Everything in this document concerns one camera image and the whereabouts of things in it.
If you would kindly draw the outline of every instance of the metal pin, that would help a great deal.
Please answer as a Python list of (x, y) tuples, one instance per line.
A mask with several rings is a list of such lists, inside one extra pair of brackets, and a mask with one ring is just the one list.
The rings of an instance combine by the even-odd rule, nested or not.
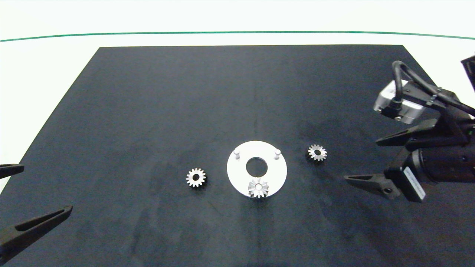
[(237, 149), (234, 150), (234, 156), (236, 157), (237, 160), (239, 159), (239, 150)]
[(276, 149), (276, 150), (275, 150), (275, 154), (276, 154), (276, 155), (275, 155), (274, 159), (278, 160), (279, 157), (280, 157), (280, 149)]

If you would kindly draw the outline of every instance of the label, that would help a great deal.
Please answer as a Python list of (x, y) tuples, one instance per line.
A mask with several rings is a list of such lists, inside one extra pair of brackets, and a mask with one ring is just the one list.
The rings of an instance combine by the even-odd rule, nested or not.
[(409, 167), (406, 167), (404, 169), (404, 174), (406, 175), (407, 179), (412, 185), (412, 188), (414, 188), (419, 198), (423, 200), (424, 197), (426, 197), (426, 192), (424, 191), (424, 189), (422, 189), (422, 186), (420, 186), (419, 181), (417, 181), (416, 177), (414, 176)]

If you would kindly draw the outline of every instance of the white circular plate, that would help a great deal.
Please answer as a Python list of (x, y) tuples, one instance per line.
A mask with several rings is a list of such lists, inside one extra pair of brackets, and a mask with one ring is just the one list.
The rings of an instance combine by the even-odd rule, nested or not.
[[(256, 177), (247, 172), (246, 164), (253, 158), (260, 158), (267, 164), (267, 172), (260, 177), (261, 181), (267, 182), (269, 185), (267, 196), (272, 196), (282, 188), (287, 177), (287, 163), (285, 163), (282, 154), (279, 155), (278, 159), (275, 159), (276, 149), (273, 145), (263, 141), (249, 141), (240, 144), (231, 151), (228, 158), (228, 177), (239, 193), (249, 197), (249, 183)], [(236, 159), (234, 151), (239, 151), (238, 159)]]

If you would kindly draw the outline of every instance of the black table surface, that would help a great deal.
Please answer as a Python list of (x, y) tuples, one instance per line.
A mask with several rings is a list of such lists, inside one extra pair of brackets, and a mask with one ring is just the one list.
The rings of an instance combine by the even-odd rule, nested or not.
[[(403, 46), (98, 49), (0, 195), (3, 226), (68, 204), (71, 217), (8, 265), (474, 266), (473, 185), (418, 204), (343, 179), (400, 150), (374, 143), (409, 127), (372, 111), (394, 60), (430, 81)], [(287, 162), (265, 201), (227, 176), (251, 140)], [(314, 143), (323, 164), (305, 157)], [(186, 184), (192, 168), (208, 174), (202, 190)]]

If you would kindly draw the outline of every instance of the metal gear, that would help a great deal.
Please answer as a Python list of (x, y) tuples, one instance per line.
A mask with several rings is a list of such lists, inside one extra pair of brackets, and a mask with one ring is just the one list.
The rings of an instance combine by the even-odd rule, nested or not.
[(251, 198), (265, 198), (269, 193), (267, 182), (261, 182), (261, 178), (252, 179), (249, 183), (249, 195)]
[(206, 179), (206, 173), (204, 173), (201, 169), (195, 168), (188, 172), (186, 175), (186, 183), (189, 184), (189, 186), (192, 187), (199, 187), (203, 185)]
[(313, 160), (323, 161), (324, 159), (326, 159), (326, 150), (320, 145), (313, 144), (308, 148), (308, 155)]

